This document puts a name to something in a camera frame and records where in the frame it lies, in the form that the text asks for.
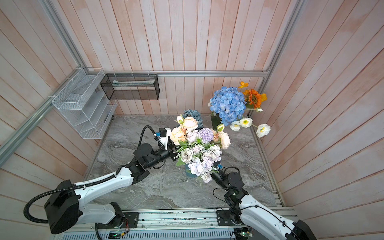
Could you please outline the yellow poppy flower stem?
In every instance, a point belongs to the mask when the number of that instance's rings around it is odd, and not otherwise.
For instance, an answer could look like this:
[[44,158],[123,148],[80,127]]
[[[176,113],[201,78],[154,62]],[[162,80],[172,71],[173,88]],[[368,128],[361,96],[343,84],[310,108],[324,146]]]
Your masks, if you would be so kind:
[[247,88],[249,83],[246,82],[240,82],[239,89]]

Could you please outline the orange gerbera flower stem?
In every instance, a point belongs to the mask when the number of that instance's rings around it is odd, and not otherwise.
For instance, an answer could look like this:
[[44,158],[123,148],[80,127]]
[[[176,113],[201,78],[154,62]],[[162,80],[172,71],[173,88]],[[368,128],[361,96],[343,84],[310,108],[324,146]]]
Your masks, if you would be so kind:
[[260,109],[261,104],[268,99],[266,94],[260,94],[254,89],[245,90],[243,94],[246,101],[247,109],[253,109],[253,110]]

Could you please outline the teal ceramic vase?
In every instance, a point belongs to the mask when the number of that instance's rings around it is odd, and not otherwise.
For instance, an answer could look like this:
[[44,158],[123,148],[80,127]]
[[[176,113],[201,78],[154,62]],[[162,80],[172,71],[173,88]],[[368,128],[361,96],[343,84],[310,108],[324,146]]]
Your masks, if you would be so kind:
[[191,172],[191,170],[187,164],[185,164],[184,166],[185,166],[185,173],[186,173],[187,177],[190,177],[190,178],[197,178],[198,177],[198,176],[192,174],[192,172]]

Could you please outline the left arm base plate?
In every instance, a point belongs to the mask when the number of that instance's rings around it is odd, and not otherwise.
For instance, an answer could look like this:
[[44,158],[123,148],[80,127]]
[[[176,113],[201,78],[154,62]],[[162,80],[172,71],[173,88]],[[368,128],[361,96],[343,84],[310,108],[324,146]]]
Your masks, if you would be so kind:
[[117,214],[109,223],[97,223],[98,229],[134,229],[138,225],[139,212]]

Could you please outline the white ranunculus flower stem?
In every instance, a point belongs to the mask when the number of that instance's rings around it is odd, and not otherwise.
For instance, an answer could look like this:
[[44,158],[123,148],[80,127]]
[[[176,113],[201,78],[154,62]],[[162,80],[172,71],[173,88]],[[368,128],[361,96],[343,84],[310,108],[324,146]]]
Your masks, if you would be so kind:
[[258,126],[254,125],[252,118],[242,118],[239,121],[232,122],[230,125],[230,128],[235,132],[239,131],[241,128],[250,128],[250,127],[256,128],[256,135],[258,138],[267,136],[271,131],[271,127],[268,124],[261,124]]

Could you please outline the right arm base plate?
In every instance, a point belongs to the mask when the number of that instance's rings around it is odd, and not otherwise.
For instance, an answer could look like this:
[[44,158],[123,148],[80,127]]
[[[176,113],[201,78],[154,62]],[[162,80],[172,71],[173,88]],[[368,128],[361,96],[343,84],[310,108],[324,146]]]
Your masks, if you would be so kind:
[[237,226],[242,223],[240,218],[231,210],[216,209],[215,212],[219,226]]

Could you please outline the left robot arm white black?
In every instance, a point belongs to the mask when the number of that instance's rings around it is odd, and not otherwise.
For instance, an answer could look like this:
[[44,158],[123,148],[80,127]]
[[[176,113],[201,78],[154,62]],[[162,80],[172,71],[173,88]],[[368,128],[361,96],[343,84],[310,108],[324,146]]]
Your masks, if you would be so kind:
[[44,205],[51,233],[56,235],[77,224],[100,223],[119,225],[123,213],[117,203],[96,207],[89,203],[114,190],[143,181],[150,168],[175,156],[175,145],[153,150],[150,144],[142,144],[134,151],[134,158],[126,165],[105,176],[73,184],[63,181],[50,194]]

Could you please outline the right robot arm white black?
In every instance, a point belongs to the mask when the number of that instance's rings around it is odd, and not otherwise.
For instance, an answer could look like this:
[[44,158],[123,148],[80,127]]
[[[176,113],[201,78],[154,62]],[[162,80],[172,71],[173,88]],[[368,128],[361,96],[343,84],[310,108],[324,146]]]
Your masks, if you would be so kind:
[[315,240],[311,228],[303,221],[292,221],[262,205],[246,190],[240,173],[219,170],[212,179],[226,191],[228,210],[217,211],[220,226],[250,227],[268,240]]

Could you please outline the blue hydrangea flower stem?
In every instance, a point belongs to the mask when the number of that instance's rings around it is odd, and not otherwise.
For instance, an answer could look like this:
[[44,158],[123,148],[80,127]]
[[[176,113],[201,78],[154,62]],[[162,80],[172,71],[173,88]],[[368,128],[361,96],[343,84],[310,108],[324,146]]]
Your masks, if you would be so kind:
[[213,128],[223,124],[225,127],[240,120],[246,110],[244,94],[235,87],[222,87],[214,92],[208,103]]

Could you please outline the cream rose greenery bunch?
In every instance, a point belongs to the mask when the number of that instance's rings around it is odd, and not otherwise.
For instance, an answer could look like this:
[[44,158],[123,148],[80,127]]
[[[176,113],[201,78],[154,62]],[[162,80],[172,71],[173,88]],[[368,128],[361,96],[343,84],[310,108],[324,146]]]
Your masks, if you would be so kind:
[[176,166],[187,164],[192,174],[198,176],[203,183],[212,181],[211,173],[217,172],[222,158],[220,145],[213,141],[213,129],[203,128],[189,132],[185,141],[180,141],[176,146],[177,163]]

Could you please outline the dusty blue flower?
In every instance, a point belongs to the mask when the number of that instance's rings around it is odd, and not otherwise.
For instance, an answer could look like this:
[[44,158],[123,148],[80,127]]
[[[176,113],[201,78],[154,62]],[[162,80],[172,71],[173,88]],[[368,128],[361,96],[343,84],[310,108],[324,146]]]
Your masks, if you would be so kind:
[[193,117],[198,122],[197,130],[201,130],[204,127],[202,116],[197,110],[191,110],[191,109],[185,110],[184,113],[182,114],[182,117],[184,119],[187,117]]

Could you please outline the peach rose flower stem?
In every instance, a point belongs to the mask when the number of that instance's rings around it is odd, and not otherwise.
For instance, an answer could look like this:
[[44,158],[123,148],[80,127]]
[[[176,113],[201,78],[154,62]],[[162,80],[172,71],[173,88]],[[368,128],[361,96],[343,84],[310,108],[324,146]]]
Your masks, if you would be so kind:
[[230,137],[227,133],[224,132],[225,126],[220,124],[217,126],[216,130],[213,130],[214,138],[213,141],[220,145],[222,150],[226,150],[231,145]]

